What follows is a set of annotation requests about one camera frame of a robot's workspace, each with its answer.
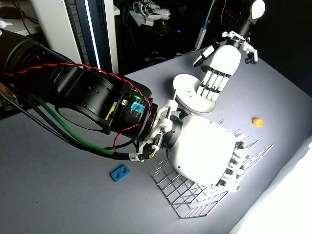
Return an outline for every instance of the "light strip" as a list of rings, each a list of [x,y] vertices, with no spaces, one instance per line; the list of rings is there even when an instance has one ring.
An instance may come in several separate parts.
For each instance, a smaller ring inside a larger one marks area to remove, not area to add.
[[[95,40],[94,33],[93,33],[93,26],[92,26],[92,21],[91,21],[91,15],[90,15],[90,9],[89,9],[88,0],[84,0],[84,4],[85,4],[86,10],[87,10],[87,17],[88,17],[89,28],[90,28],[90,32],[91,32],[91,38],[92,38],[93,49],[94,49],[94,53],[95,53],[95,55],[96,55],[96,60],[97,60],[97,67],[98,67],[99,69],[101,69],[100,64],[99,64],[99,59],[98,59],[97,44],[96,44],[96,40]]]

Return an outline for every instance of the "person's hand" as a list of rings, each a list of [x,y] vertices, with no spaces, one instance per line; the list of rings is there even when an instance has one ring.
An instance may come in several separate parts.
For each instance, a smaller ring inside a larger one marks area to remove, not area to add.
[[[13,96],[13,93],[11,90],[9,90],[6,86],[4,86],[2,83],[0,83],[0,91],[3,92],[4,95],[6,95],[9,99],[15,100],[15,97]]]

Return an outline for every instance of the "green wire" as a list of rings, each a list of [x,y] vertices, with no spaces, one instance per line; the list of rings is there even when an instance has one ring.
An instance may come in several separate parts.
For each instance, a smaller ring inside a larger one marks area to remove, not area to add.
[[[205,22],[208,22],[208,19],[209,19],[209,16],[210,16],[211,10],[212,10],[213,5],[214,5],[214,2],[215,2],[215,0],[213,0],[213,2],[211,3],[211,6],[210,6],[210,9],[209,9],[209,12],[208,12],[208,15],[207,15],[207,18],[206,18],[206,21],[205,21]]]
[[[91,144],[90,142],[80,138],[53,110],[51,110],[50,107],[47,106],[47,104],[44,103],[44,101],[35,96],[32,95],[32,97],[41,105],[43,106],[43,108],[77,141],[79,141],[80,143],[84,144],[85,146],[88,146],[92,149],[96,149],[98,151],[100,151],[101,153],[107,154],[112,156],[114,152],[109,151],[109,150],[105,150],[99,146],[96,146],[94,144]]]

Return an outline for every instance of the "green led light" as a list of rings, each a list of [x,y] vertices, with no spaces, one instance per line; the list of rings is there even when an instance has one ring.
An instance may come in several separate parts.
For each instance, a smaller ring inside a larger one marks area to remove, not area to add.
[[[133,95],[136,99],[143,100],[143,98]]]

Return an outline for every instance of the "gray table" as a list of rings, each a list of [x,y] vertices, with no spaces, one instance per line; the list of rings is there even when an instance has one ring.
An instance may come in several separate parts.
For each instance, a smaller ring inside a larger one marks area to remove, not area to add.
[[[161,105],[172,94],[175,75],[203,77],[191,66],[198,54],[128,77],[147,85]],[[254,151],[275,146],[244,178],[242,191],[227,196],[208,217],[186,220],[178,218],[151,178],[163,151],[145,163],[126,162],[130,175],[115,183],[109,173],[122,162],[66,145],[22,114],[0,121],[0,233],[228,233],[310,135],[312,99],[262,60],[241,63],[215,110],[204,117],[224,118],[229,130],[240,128],[251,135],[250,141],[260,140]],[[253,117],[264,119],[265,126],[255,128]],[[73,128],[102,146],[111,145],[115,136]]]

